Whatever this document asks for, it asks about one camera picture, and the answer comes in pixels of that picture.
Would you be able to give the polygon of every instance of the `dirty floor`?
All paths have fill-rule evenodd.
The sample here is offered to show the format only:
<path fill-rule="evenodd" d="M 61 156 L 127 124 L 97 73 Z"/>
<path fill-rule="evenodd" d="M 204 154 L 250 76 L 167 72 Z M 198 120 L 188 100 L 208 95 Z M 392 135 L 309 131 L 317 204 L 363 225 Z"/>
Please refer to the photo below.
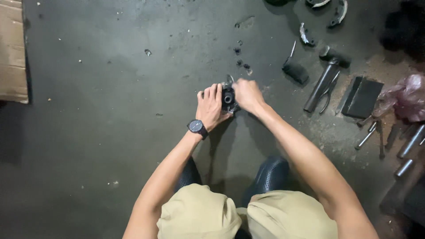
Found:
<path fill-rule="evenodd" d="M 262 0 L 39 1 L 23 1 L 32 103 L 0 109 L 2 238 L 120 238 L 144 183 L 194 118 L 196 92 L 226 74 L 256 80 L 265 100 L 340 170 L 381 238 L 403 238 L 378 208 L 395 182 L 396 152 L 379 160 L 378 134 L 355 151 L 365 130 L 334 116 L 353 76 L 394 84 L 416 71 L 377 40 L 397 1 L 352 1 L 333 30 L 326 25 L 337 1 L 317 11 L 302 0 L 283 7 Z M 316 48 L 300 44 L 301 22 Z M 311 77 L 305 87 L 281 70 L 295 40 L 294 57 Z M 326 44 L 354 61 L 324 115 L 306 114 Z M 238 60 L 250 65 L 250 76 Z M 385 120 L 384 138 L 392 121 Z M 239 205 L 259 165 L 278 152 L 272 135 L 239 112 L 194 158 L 204 182 Z"/>

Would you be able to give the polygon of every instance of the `wristwatch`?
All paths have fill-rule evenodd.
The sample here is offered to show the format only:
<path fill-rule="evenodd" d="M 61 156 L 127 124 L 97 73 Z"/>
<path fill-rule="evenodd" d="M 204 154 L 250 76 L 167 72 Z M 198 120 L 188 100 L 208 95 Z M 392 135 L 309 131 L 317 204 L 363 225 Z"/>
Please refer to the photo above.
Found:
<path fill-rule="evenodd" d="M 206 139 L 208 137 L 208 131 L 205 128 L 204 124 L 202 123 L 202 121 L 198 120 L 198 119 L 194 119 L 192 120 L 187 127 L 189 128 L 189 130 L 192 133 L 195 134 L 200 134 L 202 135 L 202 140 Z"/>

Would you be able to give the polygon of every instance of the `hand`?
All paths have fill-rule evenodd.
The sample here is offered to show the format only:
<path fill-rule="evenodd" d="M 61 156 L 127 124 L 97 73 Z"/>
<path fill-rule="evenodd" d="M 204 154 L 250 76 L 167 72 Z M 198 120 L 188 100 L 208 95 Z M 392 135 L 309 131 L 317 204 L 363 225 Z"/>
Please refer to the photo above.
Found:
<path fill-rule="evenodd" d="M 235 99 L 239 106 L 258 117 L 257 111 L 266 103 L 257 83 L 253 80 L 239 78 L 236 83 L 232 84 L 232 87 L 235 90 Z"/>
<path fill-rule="evenodd" d="M 196 110 L 196 119 L 202 121 L 202 124 L 210 132 L 219 123 L 233 116 L 232 113 L 221 113 L 221 93 L 223 88 L 221 84 L 213 84 L 205 91 L 198 92 L 198 109 Z"/>

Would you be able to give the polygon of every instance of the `cardboard box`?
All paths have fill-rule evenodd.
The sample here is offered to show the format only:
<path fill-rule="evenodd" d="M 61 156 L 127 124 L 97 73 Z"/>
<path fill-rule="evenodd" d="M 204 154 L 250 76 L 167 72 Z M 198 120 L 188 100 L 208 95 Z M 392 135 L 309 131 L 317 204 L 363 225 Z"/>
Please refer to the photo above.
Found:
<path fill-rule="evenodd" d="M 28 104 L 21 0 L 0 0 L 0 100 Z"/>

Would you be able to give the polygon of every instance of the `pink plastic bag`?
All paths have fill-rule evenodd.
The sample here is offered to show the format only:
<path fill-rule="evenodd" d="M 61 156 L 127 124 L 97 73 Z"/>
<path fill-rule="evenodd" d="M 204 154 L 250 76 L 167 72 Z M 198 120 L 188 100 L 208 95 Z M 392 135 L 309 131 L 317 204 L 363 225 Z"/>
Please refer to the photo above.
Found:
<path fill-rule="evenodd" d="M 425 120 L 425 76 L 411 75 L 400 80 L 396 85 L 384 88 L 379 94 L 374 117 L 379 117 L 394 107 L 399 119 L 407 118 L 410 122 Z"/>

